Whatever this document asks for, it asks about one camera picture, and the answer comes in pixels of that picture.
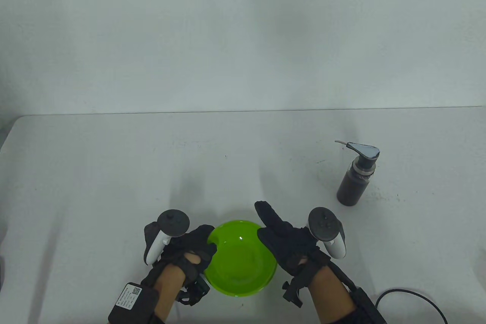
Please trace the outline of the person's right hand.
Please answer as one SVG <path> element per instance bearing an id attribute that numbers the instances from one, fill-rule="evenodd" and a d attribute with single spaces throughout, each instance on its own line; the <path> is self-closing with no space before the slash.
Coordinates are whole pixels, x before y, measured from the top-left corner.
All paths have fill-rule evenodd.
<path id="1" fill-rule="evenodd" d="M 308 264 L 316 265 L 318 270 L 329 264 L 330 257 L 318 248 L 308 228 L 295 228 L 282 220 L 267 201 L 255 202 L 254 208 L 264 224 L 257 237 L 292 277 Z"/>

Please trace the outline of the person's left hand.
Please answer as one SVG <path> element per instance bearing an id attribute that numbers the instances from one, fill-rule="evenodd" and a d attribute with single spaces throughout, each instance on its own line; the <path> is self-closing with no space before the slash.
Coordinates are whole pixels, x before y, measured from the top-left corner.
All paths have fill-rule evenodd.
<path id="1" fill-rule="evenodd" d="M 184 273 L 182 286 L 192 284 L 208 268 L 217 252 L 216 244 L 208 242 L 214 229 L 212 225 L 203 224 L 180 237 L 171 238 L 141 284 L 154 287 L 163 270 L 169 265 L 180 268 Z"/>

